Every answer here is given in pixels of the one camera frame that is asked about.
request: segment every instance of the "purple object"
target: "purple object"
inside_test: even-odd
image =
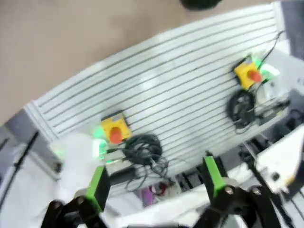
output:
[[[154,196],[149,188],[142,189],[142,200],[144,207],[154,204]]]

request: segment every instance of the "green light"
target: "green light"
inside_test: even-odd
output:
[[[93,138],[96,138],[96,139],[102,138],[104,136],[105,136],[105,132],[102,129],[102,127],[97,128],[93,133]]]

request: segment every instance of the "white slatted panel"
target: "white slatted panel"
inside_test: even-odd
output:
[[[225,107],[239,89],[231,67],[275,39],[276,18],[269,4],[159,34],[80,72],[26,110],[49,141],[123,110],[134,134],[157,134],[167,159],[189,162],[172,161],[170,173],[181,172],[200,163],[205,149],[224,152],[261,130],[253,126],[236,138]]]

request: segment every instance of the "beige floor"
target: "beige floor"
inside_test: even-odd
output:
[[[0,0],[0,124],[30,100],[113,53],[189,22],[269,0]]]

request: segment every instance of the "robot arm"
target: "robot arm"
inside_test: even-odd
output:
[[[202,175],[210,199],[210,205],[193,228],[218,227],[228,215],[240,215],[249,228],[280,228],[267,190],[254,186],[249,191],[226,185],[212,156],[203,158]],[[110,191],[110,178],[105,167],[97,167],[89,188],[64,205],[58,200],[49,204],[42,228],[76,228],[86,224],[88,228],[107,228],[99,217],[105,208]],[[173,228],[180,225],[158,225],[150,228]]]

